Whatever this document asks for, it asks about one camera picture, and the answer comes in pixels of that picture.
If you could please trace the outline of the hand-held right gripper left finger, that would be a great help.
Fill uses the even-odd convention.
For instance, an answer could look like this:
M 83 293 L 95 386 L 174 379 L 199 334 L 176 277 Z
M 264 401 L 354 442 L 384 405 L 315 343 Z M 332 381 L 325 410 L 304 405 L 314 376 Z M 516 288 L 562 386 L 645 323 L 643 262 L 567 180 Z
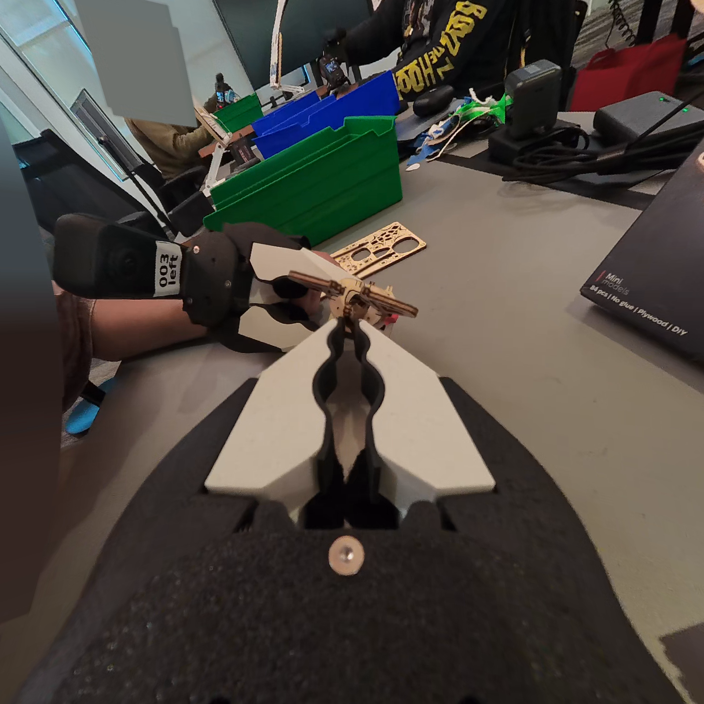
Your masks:
M 327 399 L 346 325 L 333 319 L 261 372 L 205 480 L 211 494 L 299 512 L 335 476 Z

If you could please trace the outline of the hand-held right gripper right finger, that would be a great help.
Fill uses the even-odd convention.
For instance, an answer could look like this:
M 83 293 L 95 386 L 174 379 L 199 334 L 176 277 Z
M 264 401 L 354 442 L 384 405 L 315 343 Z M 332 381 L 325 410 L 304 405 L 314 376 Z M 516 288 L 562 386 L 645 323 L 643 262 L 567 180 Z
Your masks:
M 354 324 L 361 389 L 369 403 L 367 493 L 401 514 L 418 501 L 496 487 L 439 375 L 366 321 Z

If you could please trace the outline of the wooden biplane model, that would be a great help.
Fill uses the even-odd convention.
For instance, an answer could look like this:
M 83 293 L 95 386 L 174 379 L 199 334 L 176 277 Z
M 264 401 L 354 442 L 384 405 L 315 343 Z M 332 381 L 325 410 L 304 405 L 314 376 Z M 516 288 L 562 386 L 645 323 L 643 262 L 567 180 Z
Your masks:
M 335 281 L 296 270 L 289 271 L 288 278 L 320 292 L 330 302 L 330 316 L 344 319 L 349 331 L 353 321 L 364 321 L 377 330 L 388 331 L 400 317 L 418 316 L 418 308 L 398 299 L 392 286 L 381 287 L 356 277 Z

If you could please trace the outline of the person's left forearm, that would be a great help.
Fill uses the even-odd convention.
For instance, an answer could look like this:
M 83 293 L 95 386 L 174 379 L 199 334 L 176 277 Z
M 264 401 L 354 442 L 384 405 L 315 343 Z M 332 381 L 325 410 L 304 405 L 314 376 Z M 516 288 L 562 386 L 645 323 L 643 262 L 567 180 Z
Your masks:
M 121 361 L 185 341 L 208 330 L 190 321 L 178 300 L 88 300 L 52 283 L 61 356 L 67 367 L 96 357 Z

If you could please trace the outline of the wooden laser-cut parts sheet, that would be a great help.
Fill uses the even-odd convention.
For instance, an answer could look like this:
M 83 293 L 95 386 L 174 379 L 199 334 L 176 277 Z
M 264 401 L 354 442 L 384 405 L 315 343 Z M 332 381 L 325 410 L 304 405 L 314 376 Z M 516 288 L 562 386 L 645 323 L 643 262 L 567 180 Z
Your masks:
M 369 279 L 426 248 L 425 241 L 395 222 L 339 249 L 331 256 L 348 273 L 360 279 Z

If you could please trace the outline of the person's left hand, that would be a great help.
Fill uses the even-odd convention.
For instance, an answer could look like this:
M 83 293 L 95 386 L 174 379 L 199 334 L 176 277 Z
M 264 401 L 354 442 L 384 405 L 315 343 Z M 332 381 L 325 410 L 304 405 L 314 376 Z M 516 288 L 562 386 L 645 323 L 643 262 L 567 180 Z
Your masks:
M 321 324 L 321 321 L 327 320 L 322 297 L 323 294 L 320 291 L 307 289 L 305 295 L 297 299 L 295 303 L 304 311 L 309 320 L 316 324 Z

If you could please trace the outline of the large green plastic bin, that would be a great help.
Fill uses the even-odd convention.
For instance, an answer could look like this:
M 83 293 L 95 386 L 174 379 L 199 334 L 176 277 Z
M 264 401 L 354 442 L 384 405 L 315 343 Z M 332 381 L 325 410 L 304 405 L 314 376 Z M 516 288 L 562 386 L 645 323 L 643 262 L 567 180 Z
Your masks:
M 323 243 L 403 198 L 395 116 L 347 117 L 210 193 L 205 228 L 261 223 Z

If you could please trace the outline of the black office chair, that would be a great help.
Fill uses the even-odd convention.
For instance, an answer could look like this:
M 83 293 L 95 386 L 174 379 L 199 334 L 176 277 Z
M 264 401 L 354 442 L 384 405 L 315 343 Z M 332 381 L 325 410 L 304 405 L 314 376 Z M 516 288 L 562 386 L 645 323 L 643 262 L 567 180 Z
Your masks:
M 146 205 L 97 170 L 57 136 L 44 130 L 37 138 L 13 145 L 40 228 L 54 235 L 62 216 L 82 214 L 173 240 L 196 234 L 213 212 L 202 191 L 170 210 L 163 223 Z

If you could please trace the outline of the small green plastic bin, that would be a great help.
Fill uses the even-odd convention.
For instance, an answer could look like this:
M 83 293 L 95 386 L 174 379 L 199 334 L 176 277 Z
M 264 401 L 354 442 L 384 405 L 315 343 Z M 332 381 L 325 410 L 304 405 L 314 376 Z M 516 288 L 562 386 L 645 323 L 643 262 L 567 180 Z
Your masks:
M 263 117 L 263 110 L 256 93 L 229 103 L 213 113 L 213 117 L 227 133 L 234 133 Z

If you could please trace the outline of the blue plastic bin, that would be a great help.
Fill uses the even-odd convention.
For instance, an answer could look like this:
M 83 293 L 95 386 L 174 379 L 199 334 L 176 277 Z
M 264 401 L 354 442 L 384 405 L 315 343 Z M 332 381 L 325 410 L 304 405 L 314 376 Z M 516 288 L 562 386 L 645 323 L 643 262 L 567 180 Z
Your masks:
M 347 117 L 394 116 L 398 110 L 393 74 L 386 71 L 341 97 L 311 92 L 286 103 L 252 124 L 253 142 L 269 158 L 325 128 L 339 129 Z

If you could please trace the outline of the black oval case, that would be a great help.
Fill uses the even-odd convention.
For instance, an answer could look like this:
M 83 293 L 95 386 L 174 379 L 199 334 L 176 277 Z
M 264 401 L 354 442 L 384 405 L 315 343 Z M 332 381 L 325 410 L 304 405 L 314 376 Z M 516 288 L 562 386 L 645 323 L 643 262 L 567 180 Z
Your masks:
M 418 118 L 428 118 L 447 109 L 454 99 L 454 88 L 445 84 L 419 95 L 412 102 L 412 111 Z

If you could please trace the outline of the dark computer monitor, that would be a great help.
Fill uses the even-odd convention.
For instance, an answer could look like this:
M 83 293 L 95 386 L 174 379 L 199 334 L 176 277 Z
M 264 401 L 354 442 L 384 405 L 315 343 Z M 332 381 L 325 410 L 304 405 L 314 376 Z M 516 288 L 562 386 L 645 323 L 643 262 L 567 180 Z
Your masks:
M 214 1 L 252 88 L 314 63 L 327 36 L 371 16 L 371 1 Z

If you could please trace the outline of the black desk mat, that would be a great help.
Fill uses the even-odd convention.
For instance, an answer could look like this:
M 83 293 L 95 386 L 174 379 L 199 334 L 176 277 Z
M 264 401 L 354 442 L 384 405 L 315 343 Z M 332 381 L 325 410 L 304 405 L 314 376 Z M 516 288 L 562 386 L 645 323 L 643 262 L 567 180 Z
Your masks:
M 471 156 L 444 153 L 438 160 L 461 168 L 497 175 L 503 179 L 512 180 L 517 176 L 515 169 L 492 161 L 487 149 Z M 546 187 L 606 204 L 645 211 L 673 174 L 674 171 L 669 170 L 625 175 L 584 175 L 553 182 Z

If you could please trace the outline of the black power adapter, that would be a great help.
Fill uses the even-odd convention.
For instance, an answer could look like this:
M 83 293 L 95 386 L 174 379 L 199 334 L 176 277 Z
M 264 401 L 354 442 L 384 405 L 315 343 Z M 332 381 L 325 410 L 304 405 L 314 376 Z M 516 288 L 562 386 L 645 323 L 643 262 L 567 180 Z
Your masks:
M 599 109 L 593 129 L 607 146 L 638 143 L 645 146 L 657 139 L 697 135 L 703 130 L 703 110 L 662 92 L 649 92 Z

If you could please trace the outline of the red fabric bag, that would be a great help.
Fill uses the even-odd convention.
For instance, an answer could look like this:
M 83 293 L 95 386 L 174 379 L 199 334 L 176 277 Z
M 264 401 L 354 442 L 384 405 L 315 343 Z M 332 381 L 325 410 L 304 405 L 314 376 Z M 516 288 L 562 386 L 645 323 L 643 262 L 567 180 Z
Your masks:
M 649 92 L 674 95 L 687 40 L 677 34 L 595 54 L 576 75 L 569 111 L 588 112 Z

